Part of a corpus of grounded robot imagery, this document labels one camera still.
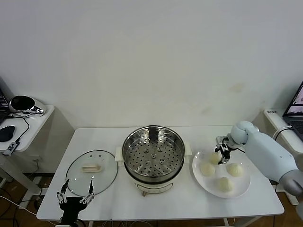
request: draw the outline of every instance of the floor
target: floor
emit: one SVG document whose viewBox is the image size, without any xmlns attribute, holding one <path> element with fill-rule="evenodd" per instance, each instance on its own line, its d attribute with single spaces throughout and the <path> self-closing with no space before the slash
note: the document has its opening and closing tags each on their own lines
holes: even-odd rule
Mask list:
<svg viewBox="0 0 303 227">
<path fill-rule="evenodd" d="M 50 184 L 51 177 L 43 177 L 40 186 L 47 188 Z M 14 202 L 18 202 L 22 199 L 25 194 L 25 188 L 20 185 L 18 182 L 13 181 L 11 183 L 6 183 L 3 186 L 3 189 L 6 190 L 12 197 Z M 0 190 L 0 195 L 9 198 L 9 195 Z M 249 225 L 249 227 L 303 227 L 303 221 L 299 219 L 295 212 L 295 207 L 292 206 L 284 193 L 278 193 L 278 196 L 281 202 L 284 205 L 285 213 L 280 216 L 275 217 L 275 226 L 274 226 L 274 217 L 262 217 L 256 222 Z M 27 213 L 25 210 L 16 209 L 16 206 L 11 204 L 8 211 L 2 216 L 2 213 L 9 207 L 10 203 L 2 198 L 0 198 L 0 227 L 53 227 L 52 224 L 46 221 L 38 220 L 34 215 Z M 37 210 L 34 208 L 34 201 L 30 201 L 29 206 L 27 207 L 31 212 L 36 213 Z M 230 225 L 233 223 L 234 219 L 230 218 Z M 224 226 L 222 219 L 207 219 L 207 220 L 179 220 L 179 221 L 149 221 L 153 227 L 205 227 L 205 226 Z M 103 222 L 95 222 L 94 227 L 101 227 Z M 107 222 L 105 227 L 126 227 L 126 223 L 123 222 L 123 225 L 117 222 Z M 143 222 L 127 222 L 128 227 L 151 227 L 147 223 Z"/>
</svg>

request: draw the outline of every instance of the laptop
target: laptop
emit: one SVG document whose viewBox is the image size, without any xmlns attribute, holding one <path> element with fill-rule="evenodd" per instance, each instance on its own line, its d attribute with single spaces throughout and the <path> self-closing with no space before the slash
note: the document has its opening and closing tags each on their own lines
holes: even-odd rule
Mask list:
<svg viewBox="0 0 303 227">
<path fill-rule="evenodd" d="M 293 127 L 295 133 L 303 140 L 303 82 L 283 114 L 283 119 Z"/>
<path fill-rule="evenodd" d="M 0 124 L 4 121 L 5 117 L 10 114 L 9 104 L 0 89 Z"/>
</svg>

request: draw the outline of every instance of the computer mouse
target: computer mouse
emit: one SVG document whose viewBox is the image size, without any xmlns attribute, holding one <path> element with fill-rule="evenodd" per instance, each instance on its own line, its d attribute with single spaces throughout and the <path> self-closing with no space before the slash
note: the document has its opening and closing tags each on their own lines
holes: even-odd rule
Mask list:
<svg viewBox="0 0 303 227">
<path fill-rule="evenodd" d="M 9 141 L 11 138 L 13 138 L 15 131 L 15 126 L 6 126 L 2 129 L 0 129 L 0 142 L 6 142 Z"/>
</svg>

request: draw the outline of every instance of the steamer pot handle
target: steamer pot handle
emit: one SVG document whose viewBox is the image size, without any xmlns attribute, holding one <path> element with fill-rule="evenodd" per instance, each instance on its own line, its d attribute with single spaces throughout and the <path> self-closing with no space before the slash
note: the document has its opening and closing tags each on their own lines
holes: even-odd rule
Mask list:
<svg viewBox="0 0 303 227">
<path fill-rule="evenodd" d="M 116 148 L 115 161 L 118 163 L 118 166 L 123 166 L 122 147 Z"/>
<path fill-rule="evenodd" d="M 189 164 L 190 158 L 193 155 L 190 145 L 188 142 L 184 142 L 185 153 L 184 153 L 184 163 Z"/>
</svg>

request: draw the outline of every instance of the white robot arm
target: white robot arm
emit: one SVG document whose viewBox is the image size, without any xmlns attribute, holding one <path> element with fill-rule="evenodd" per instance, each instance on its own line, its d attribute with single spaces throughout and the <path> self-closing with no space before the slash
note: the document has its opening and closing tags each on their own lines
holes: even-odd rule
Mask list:
<svg viewBox="0 0 303 227">
<path fill-rule="evenodd" d="M 238 122 L 231 133 L 216 140 L 217 151 L 222 153 L 220 163 L 228 162 L 230 151 L 243 147 L 247 157 L 265 177 L 279 182 L 294 196 L 303 195 L 303 173 L 298 169 L 294 157 L 271 137 L 259 132 L 252 123 Z M 298 210 L 301 208 L 303 204 L 297 206 L 297 213 L 303 219 L 303 212 Z"/>
</svg>

